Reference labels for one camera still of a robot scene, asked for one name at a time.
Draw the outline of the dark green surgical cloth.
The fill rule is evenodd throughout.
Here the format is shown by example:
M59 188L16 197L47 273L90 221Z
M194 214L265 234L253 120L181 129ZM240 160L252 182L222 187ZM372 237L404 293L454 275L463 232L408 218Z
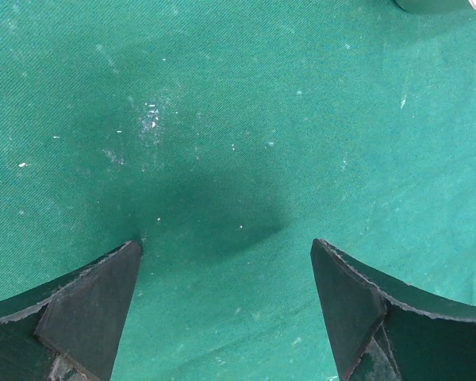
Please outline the dark green surgical cloth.
M476 305L476 12L0 1L0 301L126 241L115 380L334 380L310 249Z

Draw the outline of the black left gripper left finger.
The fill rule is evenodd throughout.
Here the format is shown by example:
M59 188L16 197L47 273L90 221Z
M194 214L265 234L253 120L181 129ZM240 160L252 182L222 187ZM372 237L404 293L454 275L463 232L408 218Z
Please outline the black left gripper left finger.
M0 301L0 380L108 380L140 269L128 241Z

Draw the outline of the stainless steel instrument tray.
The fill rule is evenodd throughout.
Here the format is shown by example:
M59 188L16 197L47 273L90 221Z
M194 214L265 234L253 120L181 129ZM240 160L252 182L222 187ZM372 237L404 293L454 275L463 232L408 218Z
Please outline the stainless steel instrument tray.
M395 0L404 11L416 14L442 14L460 10L476 13L476 0Z

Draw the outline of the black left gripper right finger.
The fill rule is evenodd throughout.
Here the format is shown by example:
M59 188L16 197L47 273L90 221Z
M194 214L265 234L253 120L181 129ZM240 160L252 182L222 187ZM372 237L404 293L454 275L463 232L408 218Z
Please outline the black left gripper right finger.
M341 380L476 380L476 306L367 266L316 239L311 260Z

